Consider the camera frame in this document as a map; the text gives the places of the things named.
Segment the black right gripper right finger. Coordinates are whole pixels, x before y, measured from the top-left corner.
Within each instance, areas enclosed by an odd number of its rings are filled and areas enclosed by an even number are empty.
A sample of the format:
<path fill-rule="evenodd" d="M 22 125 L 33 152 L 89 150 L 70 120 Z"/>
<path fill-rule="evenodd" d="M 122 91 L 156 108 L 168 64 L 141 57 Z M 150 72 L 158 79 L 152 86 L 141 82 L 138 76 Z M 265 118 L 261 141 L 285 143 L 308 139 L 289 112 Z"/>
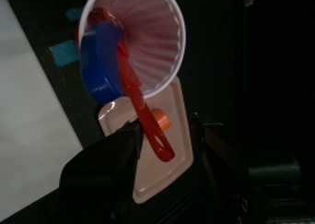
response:
<path fill-rule="evenodd" d="M 217 134 L 217 130 L 223 129 L 221 124 L 202 122 L 193 113 L 189 125 L 224 221 L 227 224 L 249 224 L 248 172 L 243 158 L 231 143 Z"/>

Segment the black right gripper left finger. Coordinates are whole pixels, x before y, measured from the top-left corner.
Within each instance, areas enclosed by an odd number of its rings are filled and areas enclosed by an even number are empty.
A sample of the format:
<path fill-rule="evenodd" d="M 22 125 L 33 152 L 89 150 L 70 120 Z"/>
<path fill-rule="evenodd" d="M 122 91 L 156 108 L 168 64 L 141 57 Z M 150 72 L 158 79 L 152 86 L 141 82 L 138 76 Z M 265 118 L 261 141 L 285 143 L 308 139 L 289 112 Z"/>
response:
<path fill-rule="evenodd" d="M 142 128 L 126 122 L 66 163 L 58 182 L 58 224 L 129 224 Z"/>

